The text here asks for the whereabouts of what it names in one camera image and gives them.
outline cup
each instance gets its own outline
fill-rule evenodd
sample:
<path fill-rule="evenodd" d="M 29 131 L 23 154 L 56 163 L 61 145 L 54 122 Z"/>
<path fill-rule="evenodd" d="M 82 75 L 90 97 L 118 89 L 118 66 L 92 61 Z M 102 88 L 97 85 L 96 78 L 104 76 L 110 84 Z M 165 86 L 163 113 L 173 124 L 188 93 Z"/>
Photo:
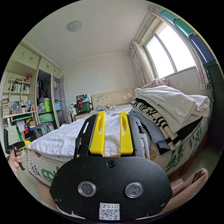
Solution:
<path fill-rule="evenodd" d="M 21 113 L 26 113 L 27 112 L 27 108 L 26 107 L 22 107 L 21 108 Z"/>

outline floor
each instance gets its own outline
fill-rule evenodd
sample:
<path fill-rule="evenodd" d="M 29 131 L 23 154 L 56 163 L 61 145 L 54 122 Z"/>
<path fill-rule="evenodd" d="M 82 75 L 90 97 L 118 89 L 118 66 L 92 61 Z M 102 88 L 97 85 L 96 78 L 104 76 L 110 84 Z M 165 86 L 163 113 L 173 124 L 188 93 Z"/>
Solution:
<path fill-rule="evenodd" d="M 39 201 L 39 195 L 37 192 L 37 179 L 28 172 L 27 170 L 27 162 L 26 162 L 27 156 L 24 155 L 22 157 L 22 164 L 25 168 L 24 171 L 22 171 L 20 168 L 18 169 L 19 179 L 21 184 L 25 187 L 25 189 L 36 199 Z"/>
<path fill-rule="evenodd" d="M 202 153 L 194 160 L 187 173 L 182 176 L 182 179 L 185 181 L 191 177 L 194 172 L 200 170 L 201 168 L 206 168 L 208 170 L 208 177 L 210 177 L 218 163 L 219 158 L 220 154 L 214 152 L 214 150 L 210 148 L 204 149 Z M 20 168 L 18 169 L 20 181 L 25 189 L 39 201 L 37 179 L 27 171 L 26 155 L 22 157 L 22 161 L 25 170 L 22 171 Z"/>

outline white bedsheet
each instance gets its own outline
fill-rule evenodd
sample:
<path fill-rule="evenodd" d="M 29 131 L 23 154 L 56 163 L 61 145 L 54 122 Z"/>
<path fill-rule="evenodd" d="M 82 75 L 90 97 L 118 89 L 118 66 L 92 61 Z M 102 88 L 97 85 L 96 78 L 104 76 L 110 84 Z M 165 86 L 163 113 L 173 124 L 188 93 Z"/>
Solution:
<path fill-rule="evenodd" d="M 208 117 L 210 100 L 207 96 L 185 95 L 169 86 L 137 88 L 135 94 L 164 117 L 172 133 L 200 117 Z"/>
<path fill-rule="evenodd" d="M 60 129 L 54 130 L 34 140 L 27 148 L 35 150 L 51 159 L 59 161 L 67 160 L 67 157 L 74 155 L 75 140 L 85 119 L 88 117 L 61 126 Z M 117 155 L 119 153 L 119 148 L 120 112 L 105 112 L 105 156 Z"/>

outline qr code label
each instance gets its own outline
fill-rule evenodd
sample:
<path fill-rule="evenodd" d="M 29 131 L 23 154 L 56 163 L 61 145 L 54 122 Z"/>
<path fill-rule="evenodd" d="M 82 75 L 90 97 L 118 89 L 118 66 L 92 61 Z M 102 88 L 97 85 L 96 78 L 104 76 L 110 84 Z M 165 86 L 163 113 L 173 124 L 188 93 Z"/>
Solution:
<path fill-rule="evenodd" d="M 120 220 L 120 205 L 100 203 L 100 220 Z"/>

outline wooden headboard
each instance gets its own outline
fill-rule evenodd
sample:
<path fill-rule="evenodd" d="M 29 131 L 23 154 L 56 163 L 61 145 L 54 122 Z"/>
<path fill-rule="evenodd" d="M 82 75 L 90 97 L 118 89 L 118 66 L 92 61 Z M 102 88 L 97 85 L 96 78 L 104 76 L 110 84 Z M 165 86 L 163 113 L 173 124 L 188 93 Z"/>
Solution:
<path fill-rule="evenodd" d="M 130 103 L 132 101 L 133 96 L 135 95 L 136 88 L 130 89 L 121 89 L 111 92 L 98 93 L 92 95 L 92 104 L 93 109 L 96 109 L 98 106 L 106 106 L 106 105 L 120 105 L 125 103 Z"/>

